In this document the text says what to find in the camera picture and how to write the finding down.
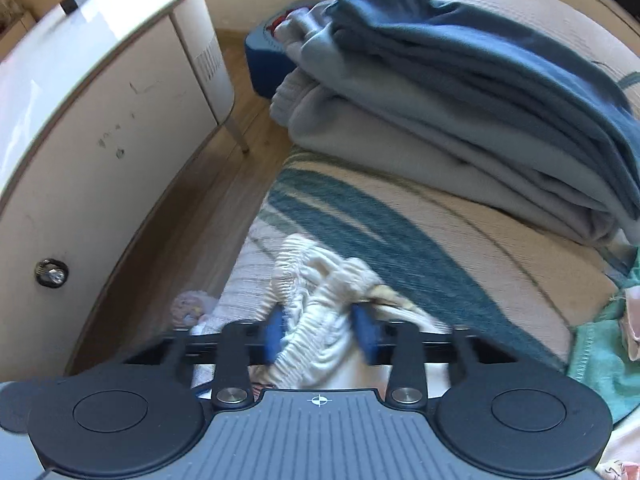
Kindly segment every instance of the gray gripper base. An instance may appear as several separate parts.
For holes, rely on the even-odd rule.
[[[49,473],[46,480],[62,480]],[[187,453],[139,480],[496,480],[453,455],[418,413],[372,391],[265,391],[254,408],[218,414]],[[596,480],[584,470],[571,477]]]

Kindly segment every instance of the cabinet handle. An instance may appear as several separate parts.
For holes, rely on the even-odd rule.
[[[36,281],[47,288],[60,288],[69,277],[69,267],[65,262],[47,258],[36,265]]]

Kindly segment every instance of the metal screw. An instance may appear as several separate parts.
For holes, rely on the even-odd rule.
[[[216,399],[225,404],[239,404],[247,398],[247,392],[242,388],[222,388]]]
[[[62,285],[63,283],[65,283],[66,274],[65,274],[65,271],[62,269],[57,269],[57,268],[49,269],[47,271],[47,275],[49,276],[49,279],[56,285]]]
[[[396,388],[391,392],[391,398],[400,404],[415,404],[422,398],[422,394],[415,388]]]

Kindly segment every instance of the pile of laundry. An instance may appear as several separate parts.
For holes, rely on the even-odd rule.
[[[488,10],[334,0],[276,38],[271,116],[301,147],[498,208],[585,245],[640,244],[640,126],[595,63]]]

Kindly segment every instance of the cabinet leg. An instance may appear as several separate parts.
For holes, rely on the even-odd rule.
[[[236,123],[236,120],[232,117],[227,118],[225,121],[225,128],[234,138],[235,142],[238,143],[242,152],[249,153],[249,145],[246,143],[246,140],[244,140],[244,136],[242,135],[242,131],[240,130],[238,123]]]

